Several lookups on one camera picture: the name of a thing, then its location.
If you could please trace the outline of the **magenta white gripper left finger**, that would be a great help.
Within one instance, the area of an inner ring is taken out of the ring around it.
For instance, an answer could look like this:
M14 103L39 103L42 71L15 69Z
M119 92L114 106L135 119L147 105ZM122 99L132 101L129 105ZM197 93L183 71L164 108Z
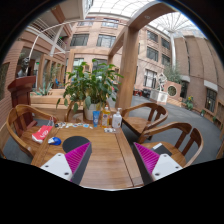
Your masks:
M41 169L79 185L91 153L92 145L88 142L66 154L57 153Z

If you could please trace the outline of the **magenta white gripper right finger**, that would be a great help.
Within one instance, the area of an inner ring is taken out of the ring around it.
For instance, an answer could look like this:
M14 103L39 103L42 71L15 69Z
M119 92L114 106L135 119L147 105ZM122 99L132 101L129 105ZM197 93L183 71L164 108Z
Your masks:
M171 156L159 155L139 143L134 143L133 153L143 181L159 180L182 169Z

